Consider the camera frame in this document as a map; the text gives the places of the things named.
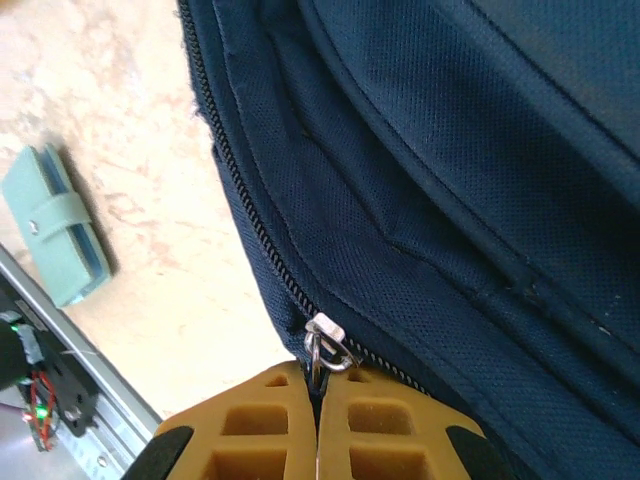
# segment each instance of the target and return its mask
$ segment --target yellow plastic object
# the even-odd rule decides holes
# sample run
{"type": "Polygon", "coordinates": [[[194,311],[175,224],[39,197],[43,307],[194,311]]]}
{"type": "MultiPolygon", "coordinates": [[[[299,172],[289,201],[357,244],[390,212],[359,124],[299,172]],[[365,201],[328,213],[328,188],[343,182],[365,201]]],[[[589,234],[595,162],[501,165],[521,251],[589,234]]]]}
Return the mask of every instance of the yellow plastic object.
{"type": "Polygon", "coordinates": [[[469,417],[377,371],[333,374],[320,417],[318,478],[468,480],[451,426],[484,438],[469,417]]]}
{"type": "Polygon", "coordinates": [[[162,423],[194,432],[169,480],[311,480],[316,431],[300,365],[283,363],[162,423]]]}

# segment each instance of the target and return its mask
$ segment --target wallet strap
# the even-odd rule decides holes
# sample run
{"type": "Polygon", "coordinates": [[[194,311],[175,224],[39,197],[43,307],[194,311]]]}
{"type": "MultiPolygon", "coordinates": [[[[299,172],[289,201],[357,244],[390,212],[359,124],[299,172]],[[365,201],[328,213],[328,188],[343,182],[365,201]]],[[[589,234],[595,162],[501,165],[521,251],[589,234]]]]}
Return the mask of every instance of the wallet strap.
{"type": "Polygon", "coordinates": [[[54,195],[33,210],[28,219],[35,241],[44,242],[61,230],[91,223],[89,213],[76,192],[54,195]]]}

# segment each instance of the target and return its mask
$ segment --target zipper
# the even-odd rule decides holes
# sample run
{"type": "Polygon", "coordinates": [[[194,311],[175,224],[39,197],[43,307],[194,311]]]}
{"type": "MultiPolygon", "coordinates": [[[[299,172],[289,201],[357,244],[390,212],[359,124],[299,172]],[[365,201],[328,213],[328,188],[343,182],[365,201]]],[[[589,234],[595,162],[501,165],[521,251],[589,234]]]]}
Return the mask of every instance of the zipper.
{"type": "MultiPolygon", "coordinates": [[[[189,54],[189,58],[191,60],[190,63],[193,80],[196,84],[196,88],[198,88],[199,93],[202,96],[202,102],[204,103],[203,113],[206,115],[208,123],[213,130],[216,145],[218,146],[219,151],[222,154],[222,160],[231,173],[232,181],[238,192],[238,195],[240,196],[240,201],[242,202],[242,205],[247,212],[249,221],[251,222],[251,225],[258,236],[258,241],[264,248],[267,256],[269,257],[269,260],[275,267],[280,278],[283,280],[286,288],[295,298],[298,307],[306,315],[307,318],[311,319],[307,323],[307,325],[309,326],[309,328],[317,330],[316,333],[312,334],[312,336],[310,337],[310,342],[313,343],[315,341],[317,348],[311,348],[310,350],[307,350],[312,357],[313,354],[315,354],[316,356],[320,356],[320,360],[316,358],[315,368],[319,368],[317,362],[320,362],[320,365],[324,366],[324,368],[327,368],[329,371],[340,371],[331,369],[337,368],[335,365],[334,367],[328,367],[328,363],[323,363],[326,362],[326,360],[322,358],[320,351],[321,345],[330,354],[333,350],[332,355],[339,353],[342,358],[342,360],[340,360],[341,362],[345,361],[345,359],[349,359],[352,363],[348,366],[345,364],[344,367],[346,368],[349,368],[351,365],[358,365],[361,361],[366,361],[368,364],[378,367],[379,369],[385,371],[387,374],[393,376],[401,382],[426,394],[426,389],[421,386],[415,379],[407,375],[393,363],[383,359],[379,355],[376,355],[374,352],[364,347],[353,338],[347,336],[341,327],[330,320],[329,317],[322,314],[320,312],[320,309],[306,295],[302,288],[297,284],[291,272],[287,269],[282,258],[280,257],[280,254],[278,253],[278,250],[269,237],[269,234],[267,233],[262,220],[260,219],[255,204],[253,203],[249,191],[247,190],[247,187],[242,179],[233,152],[231,151],[231,145],[224,131],[224,126],[222,125],[222,120],[220,119],[220,113],[218,112],[218,108],[216,106],[216,102],[213,98],[213,93],[211,92],[211,87],[209,85],[209,79],[207,78],[204,59],[202,56],[202,51],[200,50],[195,23],[193,21],[193,16],[189,7],[189,1],[179,0],[178,8],[180,11],[180,18],[182,20],[182,27],[185,35],[185,44],[187,52],[189,54]],[[330,324],[333,324],[335,327],[337,327],[337,329],[342,330],[342,336],[339,338],[339,340],[337,336],[333,337],[330,333],[323,330],[323,328],[327,326],[331,328],[330,324]]],[[[307,328],[307,336],[309,336],[309,333],[311,333],[309,332],[309,328],[307,328]]]]}
{"type": "Polygon", "coordinates": [[[410,375],[363,347],[353,338],[347,337],[344,329],[324,313],[320,312],[309,320],[305,330],[307,334],[304,346],[311,357],[311,383],[316,388],[320,388],[323,368],[332,373],[339,373],[351,367],[357,367],[364,361],[421,393],[429,395],[426,389],[410,375]],[[325,356],[322,355],[323,349],[326,352],[325,356]]]}

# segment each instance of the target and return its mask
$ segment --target black zipper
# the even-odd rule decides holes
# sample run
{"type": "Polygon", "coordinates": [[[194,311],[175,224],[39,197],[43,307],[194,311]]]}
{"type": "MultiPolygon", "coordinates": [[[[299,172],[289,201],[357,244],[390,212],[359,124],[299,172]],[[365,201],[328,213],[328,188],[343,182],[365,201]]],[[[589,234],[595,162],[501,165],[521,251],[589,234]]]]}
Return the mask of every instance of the black zipper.
{"type": "MultiPolygon", "coordinates": [[[[302,312],[308,319],[311,319],[320,312],[320,309],[296,283],[295,278],[287,269],[282,258],[280,257],[280,254],[278,253],[277,248],[271,241],[271,238],[269,237],[269,234],[267,233],[264,224],[262,223],[262,220],[260,219],[260,216],[255,208],[255,204],[251,199],[249,191],[247,190],[247,187],[242,180],[242,176],[238,169],[238,164],[233,156],[229,140],[227,139],[227,135],[224,131],[222,120],[220,119],[220,114],[218,112],[216,102],[211,92],[211,87],[209,86],[209,79],[207,78],[207,73],[205,71],[202,51],[200,50],[200,45],[198,43],[198,36],[196,34],[196,28],[193,22],[193,17],[191,15],[188,0],[179,0],[178,8],[180,9],[180,17],[182,19],[185,43],[189,58],[191,60],[193,79],[196,82],[196,87],[198,88],[199,93],[202,95],[204,103],[203,107],[205,109],[204,113],[207,116],[209,125],[213,130],[215,142],[219,148],[220,153],[222,154],[222,160],[231,173],[231,179],[236,187],[236,190],[238,191],[240,201],[242,202],[242,205],[247,212],[249,221],[251,222],[251,225],[253,226],[253,229],[258,236],[260,244],[267,253],[269,260],[275,267],[278,275],[284,281],[286,288],[295,298],[302,312]]],[[[360,355],[362,359],[368,364],[371,364],[385,371],[397,380],[415,388],[416,390],[419,390],[422,393],[427,393],[427,390],[410,375],[407,375],[403,370],[395,366],[393,363],[383,359],[381,356],[364,347],[353,338],[347,335],[344,342],[353,349],[354,353],[357,352],[357,354],[360,355]]]]}

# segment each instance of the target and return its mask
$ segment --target red wire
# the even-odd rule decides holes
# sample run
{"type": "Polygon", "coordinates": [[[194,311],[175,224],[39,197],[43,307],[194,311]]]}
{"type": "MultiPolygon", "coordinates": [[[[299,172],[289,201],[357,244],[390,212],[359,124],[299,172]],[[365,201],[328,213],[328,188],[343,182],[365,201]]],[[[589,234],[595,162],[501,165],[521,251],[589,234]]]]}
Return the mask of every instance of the red wire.
{"type": "Polygon", "coordinates": [[[31,384],[31,412],[33,413],[33,421],[38,432],[38,436],[42,440],[44,448],[51,450],[49,443],[49,428],[51,426],[51,416],[53,415],[53,407],[55,406],[56,393],[53,385],[49,381],[49,377],[44,372],[33,372],[33,383],[31,384]],[[36,383],[41,380],[44,386],[49,390],[49,399],[47,401],[47,416],[44,418],[44,428],[40,426],[38,421],[38,415],[36,412],[37,396],[36,396],[36,383]]]}

